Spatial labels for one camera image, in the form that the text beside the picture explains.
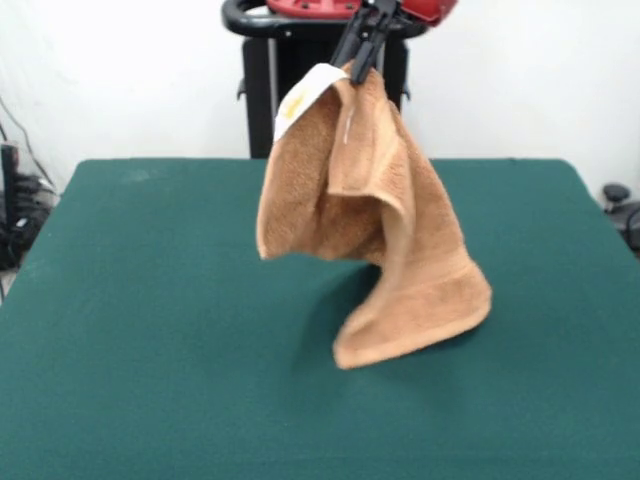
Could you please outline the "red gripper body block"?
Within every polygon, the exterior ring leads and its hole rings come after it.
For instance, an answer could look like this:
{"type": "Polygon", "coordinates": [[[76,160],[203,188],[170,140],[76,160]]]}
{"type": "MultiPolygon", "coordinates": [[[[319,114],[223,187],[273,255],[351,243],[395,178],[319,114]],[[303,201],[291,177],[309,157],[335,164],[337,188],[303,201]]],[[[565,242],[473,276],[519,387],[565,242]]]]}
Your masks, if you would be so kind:
{"type": "Polygon", "coordinates": [[[457,3],[457,0],[402,0],[401,9],[426,25],[438,25],[457,3]]]}

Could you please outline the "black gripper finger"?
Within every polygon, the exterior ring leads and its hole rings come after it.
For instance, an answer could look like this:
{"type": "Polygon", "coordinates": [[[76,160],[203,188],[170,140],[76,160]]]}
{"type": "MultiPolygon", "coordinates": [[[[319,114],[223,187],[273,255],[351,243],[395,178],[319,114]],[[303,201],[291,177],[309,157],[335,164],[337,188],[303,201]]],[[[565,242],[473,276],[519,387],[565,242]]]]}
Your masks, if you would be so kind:
{"type": "Polygon", "coordinates": [[[343,67],[351,61],[352,68],[362,68],[365,64],[366,48],[362,39],[368,17],[371,15],[372,3],[363,2],[347,23],[337,47],[331,57],[330,64],[343,67]]]}
{"type": "Polygon", "coordinates": [[[393,13],[377,12],[371,20],[367,37],[360,42],[351,65],[351,82],[363,83],[375,63],[378,52],[386,40],[393,23],[393,13]]]}

